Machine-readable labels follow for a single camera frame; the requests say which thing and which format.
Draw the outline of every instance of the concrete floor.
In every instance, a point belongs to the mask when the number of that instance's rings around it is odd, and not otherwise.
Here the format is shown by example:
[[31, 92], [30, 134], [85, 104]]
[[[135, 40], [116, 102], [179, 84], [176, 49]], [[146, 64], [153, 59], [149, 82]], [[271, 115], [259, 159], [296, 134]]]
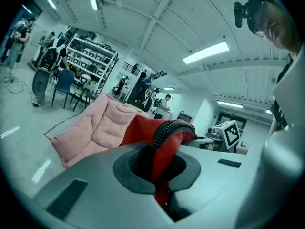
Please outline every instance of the concrete floor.
[[[27, 82], [31, 91], [34, 71], [21, 63], [15, 67], [10, 90], [17, 92], [22, 89], [20, 82]], [[7, 83], [3, 81], [6, 72], [6, 68], [0, 67], [0, 135], [17, 126], [19, 130], [0, 139], [1, 164], [12, 186], [32, 198], [49, 180], [64, 171], [51, 142], [43, 134], [61, 121], [83, 111], [84, 106], [78, 104], [73, 112], [76, 100], [70, 104], [71, 97], [68, 96], [66, 109], [63, 109], [65, 94], [61, 96], [56, 93], [51, 107], [53, 91], [49, 94], [49, 84], [45, 105], [35, 108], [31, 104], [32, 95], [26, 87], [19, 94], [7, 90]], [[47, 160], [51, 161], [50, 164], [35, 183], [32, 180], [34, 174]]]

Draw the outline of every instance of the pink sofa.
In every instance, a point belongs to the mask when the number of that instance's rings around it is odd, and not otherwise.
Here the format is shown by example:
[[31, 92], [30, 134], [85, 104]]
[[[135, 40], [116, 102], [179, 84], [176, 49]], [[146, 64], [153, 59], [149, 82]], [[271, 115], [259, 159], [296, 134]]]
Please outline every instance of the pink sofa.
[[71, 167], [94, 153], [118, 147], [136, 115], [147, 113], [128, 108], [102, 93], [62, 134], [52, 140], [64, 167]]

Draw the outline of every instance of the railing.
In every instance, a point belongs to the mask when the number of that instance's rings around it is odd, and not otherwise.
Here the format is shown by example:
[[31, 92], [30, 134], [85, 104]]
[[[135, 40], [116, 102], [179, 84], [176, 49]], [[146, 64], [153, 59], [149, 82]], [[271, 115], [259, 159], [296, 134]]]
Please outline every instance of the railing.
[[162, 76], [165, 76], [165, 75], [167, 75], [166, 72], [160, 71], [159, 73], [150, 76], [149, 79], [150, 79], [151, 82], [152, 82], [153, 80], [158, 79], [158, 78], [160, 78], [160, 77], [162, 77]]
[[[127, 70], [129, 73], [132, 73], [133, 66], [130, 65], [130, 64], [128, 64], [128, 63], [125, 62], [122, 68], [123, 68], [124, 70]], [[140, 72], [140, 70], [136, 69], [136, 70], [134, 71], [134, 73], [132, 73], [132, 74], [134, 74], [135, 76], [138, 76], [139, 72]]]

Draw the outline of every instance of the black zipper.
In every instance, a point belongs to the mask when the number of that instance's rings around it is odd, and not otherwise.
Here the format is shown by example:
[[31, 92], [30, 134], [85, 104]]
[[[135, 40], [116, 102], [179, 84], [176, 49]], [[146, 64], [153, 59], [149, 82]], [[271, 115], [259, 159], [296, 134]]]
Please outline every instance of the black zipper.
[[167, 138], [182, 130], [190, 131], [195, 136], [195, 139], [197, 139], [195, 131], [187, 122], [180, 120], [167, 121], [160, 125], [157, 131], [155, 132], [152, 150], [156, 152], [166, 141]]

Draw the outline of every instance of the red fabric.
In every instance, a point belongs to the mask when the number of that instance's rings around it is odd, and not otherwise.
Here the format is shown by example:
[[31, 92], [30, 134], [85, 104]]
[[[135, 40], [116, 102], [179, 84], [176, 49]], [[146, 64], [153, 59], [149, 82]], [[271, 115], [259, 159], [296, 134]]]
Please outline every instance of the red fabric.
[[[167, 122], [163, 119], [149, 119], [144, 116], [136, 116], [127, 127], [122, 145], [147, 141], [151, 147], [154, 135], [158, 127]], [[156, 200], [163, 206], [167, 201], [168, 183], [163, 179], [163, 172], [173, 160], [181, 142], [188, 142], [195, 139], [192, 132], [182, 130], [168, 137], [153, 157], [151, 182], [156, 186]]]

